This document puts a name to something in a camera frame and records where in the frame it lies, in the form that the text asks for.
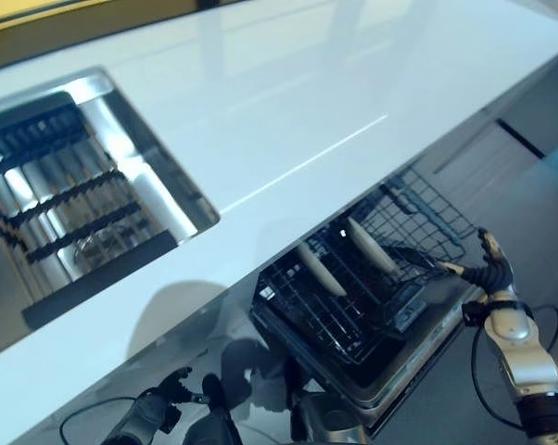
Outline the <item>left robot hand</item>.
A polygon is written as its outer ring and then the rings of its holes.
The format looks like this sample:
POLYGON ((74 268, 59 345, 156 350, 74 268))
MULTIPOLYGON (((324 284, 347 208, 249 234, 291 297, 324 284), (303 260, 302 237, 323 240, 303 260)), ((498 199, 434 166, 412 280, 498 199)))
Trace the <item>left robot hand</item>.
POLYGON ((196 393, 188 389, 184 380, 192 373, 190 366, 181 367, 168 374, 156 387, 145 389, 140 397, 156 395, 163 399, 168 405, 181 403, 208 404, 210 397, 196 393))

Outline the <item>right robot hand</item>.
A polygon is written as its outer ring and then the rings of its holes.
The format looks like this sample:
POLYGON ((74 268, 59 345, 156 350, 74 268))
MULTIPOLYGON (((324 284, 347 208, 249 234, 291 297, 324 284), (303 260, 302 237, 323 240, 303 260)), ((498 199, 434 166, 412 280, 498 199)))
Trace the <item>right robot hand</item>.
POLYGON ((478 228, 477 236, 484 250, 483 260, 486 265, 468 267, 449 261, 437 261, 436 268, 480 287, 489 296, 501 291, 514 291, 514 272, 497 239, 482 227, 478 228))

